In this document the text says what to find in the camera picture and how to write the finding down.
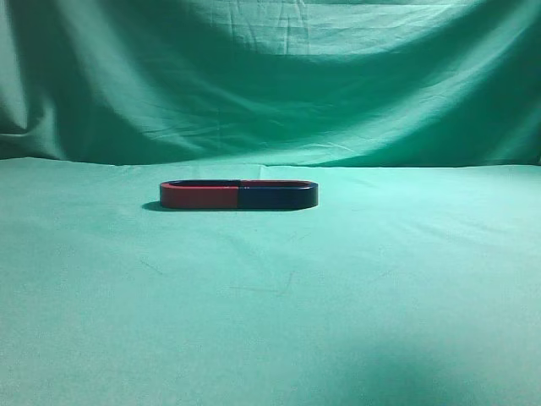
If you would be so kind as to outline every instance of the green cloth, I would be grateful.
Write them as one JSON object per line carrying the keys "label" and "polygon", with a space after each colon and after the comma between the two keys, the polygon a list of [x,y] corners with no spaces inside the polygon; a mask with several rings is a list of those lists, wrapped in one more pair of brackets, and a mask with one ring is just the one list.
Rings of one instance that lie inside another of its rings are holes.
{"label": "green cloth", "polygon": [[[304,211],[168,211],[176,178]],[[0,161],[2,406],[541,404],[541,167]]]}
{"label": "green cloth", "polygon": [[0,157],[538,163],[539,0],[0,0]]}

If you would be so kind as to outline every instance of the green backdrop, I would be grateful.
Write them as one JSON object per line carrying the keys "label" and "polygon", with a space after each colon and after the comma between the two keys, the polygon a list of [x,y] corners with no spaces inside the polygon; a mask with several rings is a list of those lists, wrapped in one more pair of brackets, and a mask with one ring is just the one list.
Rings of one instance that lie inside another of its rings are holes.
{"label": "green backdrop", "polygon": [[0,157],[538,163],[539,0],[0,0]]}

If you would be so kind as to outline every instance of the green fabric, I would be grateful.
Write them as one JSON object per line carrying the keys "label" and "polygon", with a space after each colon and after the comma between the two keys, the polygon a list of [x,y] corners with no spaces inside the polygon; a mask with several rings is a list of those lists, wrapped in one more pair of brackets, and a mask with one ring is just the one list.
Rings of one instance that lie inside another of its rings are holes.
{"label": "green fabric", "polygon": [[[167,211],[175,178],[305,211]],[[0,161],[2,406],[541,404],[541,167]]]}
{"label": "green fabric", "polygon": [[537,163],[539,0],[0,0],[0,157]]}

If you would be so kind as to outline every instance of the magnet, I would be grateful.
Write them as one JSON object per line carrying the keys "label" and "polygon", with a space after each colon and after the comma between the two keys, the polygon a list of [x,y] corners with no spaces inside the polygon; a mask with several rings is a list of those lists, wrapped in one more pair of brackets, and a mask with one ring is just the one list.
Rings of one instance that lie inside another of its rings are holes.
{"label": "magnet", "polygon": [[160,203],[171,209],[307,209],[318,205],[318,184],[306,180],[173,180],[160,184]]}

